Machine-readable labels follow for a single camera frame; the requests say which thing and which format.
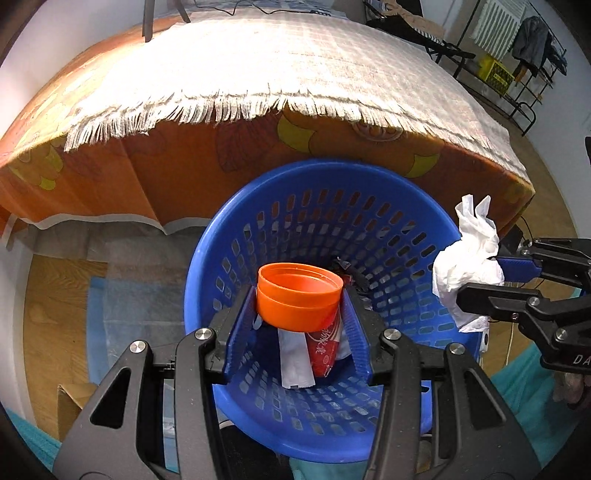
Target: black wire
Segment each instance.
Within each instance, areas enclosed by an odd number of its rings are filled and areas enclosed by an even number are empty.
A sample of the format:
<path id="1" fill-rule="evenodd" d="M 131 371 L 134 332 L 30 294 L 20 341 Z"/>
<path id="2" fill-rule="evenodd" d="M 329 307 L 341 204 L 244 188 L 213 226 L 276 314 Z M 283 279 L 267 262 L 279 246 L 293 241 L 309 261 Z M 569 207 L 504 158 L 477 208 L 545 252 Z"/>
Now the black wire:
<path id="1" fill-rule="evenodd" d="M 534 236 L 531 233 L 530 224 L 527 223 L 527 220 L 525 219 L 525 217 L 523 215 L 521 215 L 521 219 L 524 221 L 525 226 L 527 227 L 527 231 L 530 233 L 530 240 L 533 242 L 534 241 Z"/>
<path id="2" fill-rule="evenodd" d="M 261 12 L 263 12 L 265 15 L 271 15 L 277 12 L 286 12 L 286 13 L 290 13 L 290 14 L 316 14 L 316 15 L 324 15 L 329 17 L 330 14 L 328 13 L 323 13 L 321 11 L 318 10 L 310 10 L 309 12 L 305 12 L 305 11 L 298 11 L 298 10 L 273 10 L 271 12 L 266 12 L 265 10 L 263 10 L 261 7 L 259 7 L 258 5 L 255 5 L 251 0 L 238 0 L 235 4 L 234 4 L 234 9 L 232 10 L 232 13 L 230 13 L 227 10 L 224 10 L 223 8 L 218 8 L 218 7 L 214 7 L 213 5 L 198 5 L 197 4 L 197 0 L 193 0 L 193 3 L 195 4 L 196 8 L 211 8 L 213 10 L 217 10 L 218 12 L 224 12 L 225 14 L 230 15 L 230 17 L 233 17 L 236 14 L 236 9 L 238 8 L 238 5 L 246 2 L 247 4 L 249 4 L 250 6 L 256 8 L 257 10 L 260 10 Z"/>

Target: orange plastic lid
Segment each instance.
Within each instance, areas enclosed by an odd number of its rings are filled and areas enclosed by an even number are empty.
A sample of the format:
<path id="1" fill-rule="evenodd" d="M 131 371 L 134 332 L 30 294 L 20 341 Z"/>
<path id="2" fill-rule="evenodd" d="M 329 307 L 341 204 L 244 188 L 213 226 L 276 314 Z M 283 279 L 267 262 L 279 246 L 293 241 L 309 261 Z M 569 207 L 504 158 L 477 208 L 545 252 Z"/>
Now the orange plastic lid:
<path id="1" fill-rule="evenodd" d="M 342 278 L 323 268 L 267 264 L 259 269 L 256 306 L 277 328 L 317 332 L 334 320 L 342 289 Z"/>

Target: wooden floor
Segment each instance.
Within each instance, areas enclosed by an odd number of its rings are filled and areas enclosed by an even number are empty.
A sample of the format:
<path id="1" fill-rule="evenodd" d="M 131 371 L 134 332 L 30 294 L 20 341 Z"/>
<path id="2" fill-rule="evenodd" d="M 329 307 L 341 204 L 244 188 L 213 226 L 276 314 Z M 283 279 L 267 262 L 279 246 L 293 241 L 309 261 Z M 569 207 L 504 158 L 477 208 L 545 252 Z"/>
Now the wooden floor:
<path id="1" fill-rule="evenodd" d="M 57 386 L 86 383 L 86 295 L 106 264 L 33 256 L 23 325 L 25 372 L 37 426 L 57 438 Z"/>

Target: crumpled paper towel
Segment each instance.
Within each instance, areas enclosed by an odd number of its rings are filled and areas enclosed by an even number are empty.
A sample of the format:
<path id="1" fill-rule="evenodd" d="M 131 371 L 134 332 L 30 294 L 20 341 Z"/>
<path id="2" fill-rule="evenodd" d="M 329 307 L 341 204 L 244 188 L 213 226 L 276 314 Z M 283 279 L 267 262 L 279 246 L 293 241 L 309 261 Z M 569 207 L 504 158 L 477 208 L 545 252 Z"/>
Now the crumpled paper towel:
<path id="1" fill-rule="evenodd" d="M 456 304 L 457 291 L 466 283 L 503 285 L 505 276 L 494 257 L 499 251 L 496 226 L 489 220 L 491 197 L 486 196 L 474 209 L 472 195 L 456 205 L 461 240 L 439 252 L 433 264 L 433 293 L 449 310 L 461 332 L 484 332 L 489 318 L 465 313 Z"/>

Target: hanging jacket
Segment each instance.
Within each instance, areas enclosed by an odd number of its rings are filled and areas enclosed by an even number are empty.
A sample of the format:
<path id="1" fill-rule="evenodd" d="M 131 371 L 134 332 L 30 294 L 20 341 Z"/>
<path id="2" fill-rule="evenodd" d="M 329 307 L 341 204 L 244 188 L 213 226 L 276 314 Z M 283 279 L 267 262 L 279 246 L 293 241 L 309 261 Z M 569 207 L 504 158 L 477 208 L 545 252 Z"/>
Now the hanging jacket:
<path id="1" fill-rule="evenodd" d="M 512 55 L 523 61 L 534 75 L 542 66 L 548 33 L 548 25 L 540 17 L 528 17 L 521 23 L 513 42 Z"/>

